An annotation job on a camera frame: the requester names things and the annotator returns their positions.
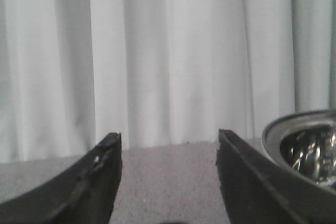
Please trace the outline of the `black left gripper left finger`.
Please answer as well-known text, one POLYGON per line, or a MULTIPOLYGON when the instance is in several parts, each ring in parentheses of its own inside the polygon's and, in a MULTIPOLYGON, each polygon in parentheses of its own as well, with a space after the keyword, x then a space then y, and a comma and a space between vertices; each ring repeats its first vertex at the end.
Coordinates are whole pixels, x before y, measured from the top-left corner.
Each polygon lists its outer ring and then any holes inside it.
POLYGON ((1 223, 109 223, 122 175, 120 133, 44 184, 1 203, 1 223))

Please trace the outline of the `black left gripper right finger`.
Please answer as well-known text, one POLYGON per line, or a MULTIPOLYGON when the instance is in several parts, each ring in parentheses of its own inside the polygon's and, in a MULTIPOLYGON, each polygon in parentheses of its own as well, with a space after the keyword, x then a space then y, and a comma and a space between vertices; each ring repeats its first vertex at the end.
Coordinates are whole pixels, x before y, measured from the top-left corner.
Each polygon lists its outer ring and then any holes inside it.
POLYGON ((217 170, 231 223, 335 223, 335 191, 281 167, 219 130, 217 170))

